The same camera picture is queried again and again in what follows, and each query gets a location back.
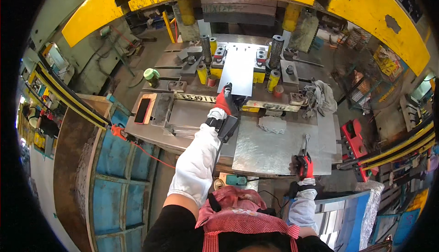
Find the yellow cylinder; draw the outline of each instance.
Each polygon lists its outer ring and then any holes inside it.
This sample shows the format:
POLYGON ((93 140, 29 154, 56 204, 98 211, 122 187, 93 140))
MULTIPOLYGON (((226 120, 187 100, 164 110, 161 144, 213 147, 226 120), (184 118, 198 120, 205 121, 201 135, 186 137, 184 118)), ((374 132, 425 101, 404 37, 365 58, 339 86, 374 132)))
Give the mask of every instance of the yellow cylinder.
POLYGON ((217 50, 217 38, 210 38, 210 52, 212 53, 212 56, 215 54, 215 51, 217 50))
POLYGON ((302 6, 295 3, 288 3, 285 9, 284 21, 282 23, 282 29, 285 31, 293 32, 297 26, 297 20, 299 19, 302 6))
POLYGON ((197 66, 197 73, 198 73, 198 77, 200 78, 201 84, 206 85, 206 78, 207 78, 206 64, 198 65, 197 66))
POLYGON ((194 9, 190 0, 178 0, 178 7, 180 8, 181 20, 185 26, 190 26, 195 23, 194 9))
POLYGON ((274 87, 277 85, 277 83, 279 82, 279 79, 281 77, 281 73, 278 70, 272 70, 270 73, 270 77, 268 78, 268 83, 267 83, 267 90, 272 93, 274 87))
POLYGON ((271 53, 271 45, 272 45, 272 44, 273 44, 272 42, 268 43, 267 59, 270 57, 270 53, 271 53))

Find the wrist strap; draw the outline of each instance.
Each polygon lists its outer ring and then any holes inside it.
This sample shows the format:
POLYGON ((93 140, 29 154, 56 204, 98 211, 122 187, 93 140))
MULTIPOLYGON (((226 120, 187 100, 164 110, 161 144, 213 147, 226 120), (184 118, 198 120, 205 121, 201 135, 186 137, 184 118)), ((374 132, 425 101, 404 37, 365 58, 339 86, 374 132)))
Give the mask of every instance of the wrist strap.
POLYGON ((219 131, 222 126, 223 119, 216 119, 214 117, 208 117, 206 120, 206 124, 210 127, 215 127, 215 131, 219 131))

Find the black hair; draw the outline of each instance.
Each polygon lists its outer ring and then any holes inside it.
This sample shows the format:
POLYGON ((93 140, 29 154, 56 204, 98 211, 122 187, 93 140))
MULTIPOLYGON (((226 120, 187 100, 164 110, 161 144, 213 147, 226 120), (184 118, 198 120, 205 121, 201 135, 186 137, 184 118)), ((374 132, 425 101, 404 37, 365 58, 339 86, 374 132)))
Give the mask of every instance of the black hair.
POLYGON ((27 116, 29 116, 29 104, 26 103, 23 105, 21 113, 23 114, 23 116, 25 116, 26 119, 28 119, 27 116))

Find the bolt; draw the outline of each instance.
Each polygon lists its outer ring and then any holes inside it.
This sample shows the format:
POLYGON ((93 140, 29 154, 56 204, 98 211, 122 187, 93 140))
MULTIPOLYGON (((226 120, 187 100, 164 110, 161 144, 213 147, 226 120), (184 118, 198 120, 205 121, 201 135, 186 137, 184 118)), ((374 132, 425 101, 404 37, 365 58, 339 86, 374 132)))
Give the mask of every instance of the bolt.
POLYGON ((194 56, 189 56, 189 57, 187 58, 187 63, 188 63, 189 65, 194 64, 194 63, 195 63, 195 57, 194 57, 194 56))

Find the white arm sleeve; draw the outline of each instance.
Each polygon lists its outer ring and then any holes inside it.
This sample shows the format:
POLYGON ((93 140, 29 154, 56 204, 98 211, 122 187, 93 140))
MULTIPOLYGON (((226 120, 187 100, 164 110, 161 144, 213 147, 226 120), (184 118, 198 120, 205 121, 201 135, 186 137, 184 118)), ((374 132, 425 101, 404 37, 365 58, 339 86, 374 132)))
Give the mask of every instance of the white arm sleeve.
MULTIPOLYGON (((220 108, 213 108, 208 117, 225 119, 227 114, 220 108)), ((215 127, 201 124, 192 143, 178 158, 168 196, 184 195, 193 199, 198 208, 205 203, 212 184, 213 161, 220 143, 215 127)))
MULTIPOLYGON (((298 182, 299 185, 315 185, 314 178, 307 178, 298 182)), ((314 199, 317 195, 315 189, 306 189, 297 192, 295 202, 291 205, 288 219, 291 223, 300 227, 311 227, 317 232, 317 225, 314 221, 314 213, 316 211, 316 204, 314 199)))

